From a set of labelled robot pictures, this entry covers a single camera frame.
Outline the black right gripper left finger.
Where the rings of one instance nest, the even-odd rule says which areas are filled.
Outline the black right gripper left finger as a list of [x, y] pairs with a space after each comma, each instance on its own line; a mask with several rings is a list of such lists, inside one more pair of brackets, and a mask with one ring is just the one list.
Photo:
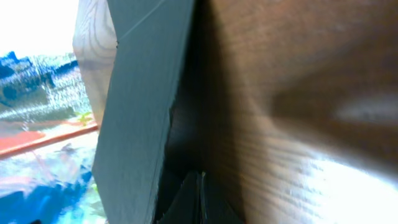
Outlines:
[[189, 172], [182, 180], [165, 171], [161, 178], [155, 219], [157, 224], [199, 223], [199, 175]]

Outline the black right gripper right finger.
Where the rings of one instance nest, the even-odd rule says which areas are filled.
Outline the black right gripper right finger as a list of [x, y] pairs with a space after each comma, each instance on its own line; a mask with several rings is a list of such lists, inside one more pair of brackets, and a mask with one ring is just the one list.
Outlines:
[[223, 197], [216, 182], [201, 173], [200, 208], [202, 224], [243, 224]]

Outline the black box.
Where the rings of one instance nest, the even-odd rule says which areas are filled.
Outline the black box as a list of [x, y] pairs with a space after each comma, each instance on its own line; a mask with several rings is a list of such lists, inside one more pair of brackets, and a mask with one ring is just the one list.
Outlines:
[[92, 173], [110, 223], [151, 223], [195, 2], [108, 6], [118, 44]]

